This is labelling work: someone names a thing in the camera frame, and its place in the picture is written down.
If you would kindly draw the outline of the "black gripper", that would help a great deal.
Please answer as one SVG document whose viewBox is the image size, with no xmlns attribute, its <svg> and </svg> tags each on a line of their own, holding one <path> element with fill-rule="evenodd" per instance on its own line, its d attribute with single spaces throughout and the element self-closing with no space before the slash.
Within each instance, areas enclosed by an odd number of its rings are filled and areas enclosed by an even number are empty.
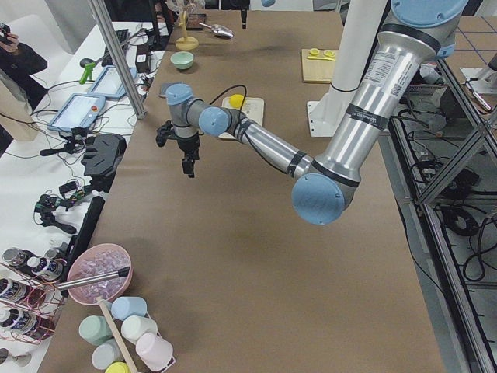
<svg viewBox="0 0 497 373">
<path fill-rule="evenodd" d="M 240 0 L 239 6 L 241 10 L 241 21 L 242 21 L 242 29 L 247 28 L 247 13 L 249 9 L 249 0 Z"/>
<path fill-rule="evenodd" d="M 179 138 L 177 142 L 179 149 L 184 152 L 185 156 L 185 158 L 182 159 L 183 173 L 189 178 L 194 178 L 195 160 L 200 159 L 200 136 L 198 134 L 194 134 L 188 138 Z"/>
</svg>

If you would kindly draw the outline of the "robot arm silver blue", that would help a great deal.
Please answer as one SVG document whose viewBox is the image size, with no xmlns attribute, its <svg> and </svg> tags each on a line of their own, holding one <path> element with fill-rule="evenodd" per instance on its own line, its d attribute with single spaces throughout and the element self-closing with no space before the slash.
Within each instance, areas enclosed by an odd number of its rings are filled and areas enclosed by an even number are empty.
<svg viewBox="0 0 497 373">
<path fill-rule="evenodd" d="M 165 92 L 179 141 L 199 133 L 229 133 L 271 166 L 295 179 L 291 199 L 305 221 L 327 225 L 350 205 L 360 168 L 409 83 L 426 62 L 449 56 L 466 4 L 463 1 L 353 1 L 335 73 L 344 75 L 354 53 L 353 97 L 326 150 L 315 157 L 278 138 L 240 110 L 205 103 L 184 83 Z"/>
<path fill-rule="evenodd" d="M 261 4 L 265 8 L 269 8 L 269 7 L 273 6 L 275 3 L 276 3 L 275 0 L 261 0 Z M 248 12 L 250 10 L 251 1 L 250 0 L 230 0 L 229 4 L 234 10 L 240 11 L 242 29 L 246 30 L 247 29 Z"/>
</svg>

